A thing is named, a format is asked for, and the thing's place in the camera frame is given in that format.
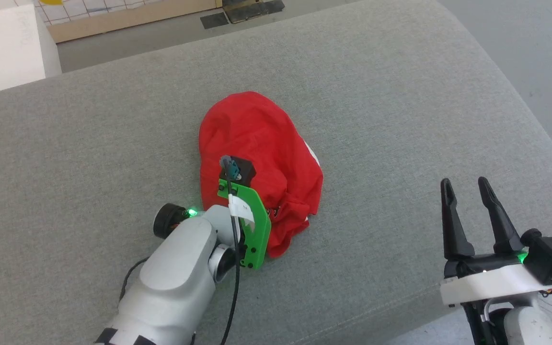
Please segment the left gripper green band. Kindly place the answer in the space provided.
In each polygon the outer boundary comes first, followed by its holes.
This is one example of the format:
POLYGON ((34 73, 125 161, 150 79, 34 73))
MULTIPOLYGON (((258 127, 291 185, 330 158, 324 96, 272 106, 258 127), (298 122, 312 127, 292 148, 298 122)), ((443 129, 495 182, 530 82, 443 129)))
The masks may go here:
POLYGON ((228 202, 230 216, 236 219, 238 232, 243 237, 240 245, 240 265, 259 269, 263 265, 271 230, 267 210, 256 190, 231 183, 231 190, 224 179, 219 179, 218 196, 228 202))

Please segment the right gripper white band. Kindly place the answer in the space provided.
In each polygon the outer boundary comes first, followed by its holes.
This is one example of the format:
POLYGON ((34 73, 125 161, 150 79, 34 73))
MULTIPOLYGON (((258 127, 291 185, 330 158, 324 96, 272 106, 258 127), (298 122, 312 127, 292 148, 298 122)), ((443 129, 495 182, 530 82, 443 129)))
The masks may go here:
POLYGON ((523 265, 528 254, 522 251, 520 236, 486 177, 478 178, 478 188, 489 213, 496 254, 474 257, 474 247, 466 238, 457 212, 451 181, 444 178, 440 182, 443 255, 448 260, 439 288, 442 303, 456 305, 546 290, 523 265))

